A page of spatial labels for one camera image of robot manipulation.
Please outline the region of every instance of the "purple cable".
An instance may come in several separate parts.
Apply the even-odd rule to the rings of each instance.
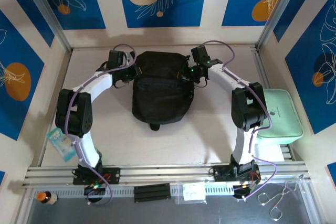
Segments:
[[[88,84],[90,84],[92,81],[96,80],[98,77],[101,77],[102,75],[104,74],[107,74],[107,73],[112,73],[112,72],[115,72],[115,71],[118,71],[118,70],[122,70],[122,69],[126,69],[126,68],[129,68],[130,66],[132,66],[135,61],[136,61],[136,58],[137,58],[137,53],[135,52],[135,49],[130,46],[130,45],[127,45],[127,44],[118,44],[116,45],[113,50],[115,50],[117,47],[120,47],[120,46],[127,46],[129,48],[132,49],[132,51],[134,52],[134,60],[127,66],[123,66],[123,67],[119,67],[119,68],[114,68],[114,69],[111,69],[111,70],[107,70],[103,73],[100,73],[98,74],[97,76],[94,76],[92,77],[91,79],[89,79],[87,82],[85,82],[75,93],[74,95],[72,96],[71,100],[70,100],[70,103],[69,103],[69,107],[68,107],[68,111],[67,111],[67,115],[65,117],[65,124],[64,124],[64,132],[65,134],[68,136],[68,138],[70,138],[70,140],[72,141],[72,143],[75,144],[75,149],[76,149],[76,152],[77,152],[77,155],[79,157],[79,159],[93,172],[95,173],[109,188],[110,190],[110,193],[111,193],[111,197],[109,199],[109,201],[103,203],[103,204],[91,204],[93,206],[105,206],[109,203],[111,203],[112,201],[112,187],[110,186],[110,184],[106,181],[105,178],[103,178],[103,176],[101,176],[95,169],[93,169],[88,163],[86,163],[84,157],[82,156],[81,154],[81,149],[80,149],[80,146],[79,146],[79,143],[78,141],[76,141],[76,139],[74,137],[72,137],[69,132],[68,132],[68,125],[69,125],[69,118],[70,118],[70,112],[71,112],[71,108],[72,108],[72,105],[74,103],[74,100],[76,98],[76,96],[78,95],[78,93],[80,91],[82,91]]]
[[[271,127],[273,126],[272,118],[270,117],[270,115],[269,115],[269,113],[268,113],[268,111],[267,111],[265,105],[263,104],[263,102],[261,101],[261,99],[259,98],[259,96],[256,94],[256,92],[254,92],[253,89],[251,89],[251,88],[249,87],[249,85],[247,85],[247,84],[241,82],[238,78],[236,78],[233,74],[231,74],[230,72],[228,72],[228,71],[226,70],[226,65],[228,65],[230,62],[232,62],[232,61],[235,59],[235,57],[236,57],[236,54],[235,54],[235,52],[233,51],[232,47],[231,47],[229,44],[227,44],[227,43],[225,43],[225,42],[222,42],[222,41],[219,41],[219,40],[208,40],[208,41],[202,43],[201,46],[203,46],[203,45],[205,45],[205,44],[207,44],[207,43],[212,43],[212,42],[220,43],[220,44],[222,44],[222,45],[228,47],[228,48],[231,50],[231,52],[232,52],[232,58],[223,64],[223,66],[222,66],[222,71],[225,72],[227,75],[229,75],[231,78],[233,78],[235,81],[237,81],[238,83],[240,83],[241,85],[243,85],[245,88],[247,88],[247,89],[251,92],[251,94],[257,99],[258,103],[260,104],[261,108],[263,109],[263,111],[264,111],[264,113],[266,114],[266,117],[267,117],[267,119],[268,119],[268,121],[269,121],[269,126],[262,127],[262,128],[258,128],[258,129],[256,129],[256,130],[253,130],[253,131],[252,131],[251,138],[250,138],[250,142],[249,142],[249,147],[248,147],[248,152],[251,153],[251,152],[252,152],[252,146],[253,146],[253,136],[254,136],[254,134],[255,134],[257,131],[265,130],[265,129],[269,129],[269,128],[271,128]],[[274,178],[274,176],[275,176],[276,173],[278,172],[278,167],[277,167],[276,164],[274,164],[274,163],[272,163],[272,162],[270,162],[270,161],[266,161],[266,160],[260,159],[260,158],[258,158],[258,157],[255,157],[254,155],[252,155],[252,157],[253,157],[254,159],[258,160],[258,161],[265,162],[265,163],[268,163],[268,164],[274,166],[275,170],[274,170],[274,173],[268,178],[268,180],[266,180],[265,183],[263,183],[263,184],[262,184],[259,188],[257,188],[253,193],[249,194],[249,195],[245,198],[245,200],[248,199],[249,197],[251,197],[253,194],[255,194],[255,193],[256,193],[257,191],[259,191],[260,189],[262,189],[262,188],[263,188],[263,187],[264,187],[264,186],[265,186],[271,179]]]

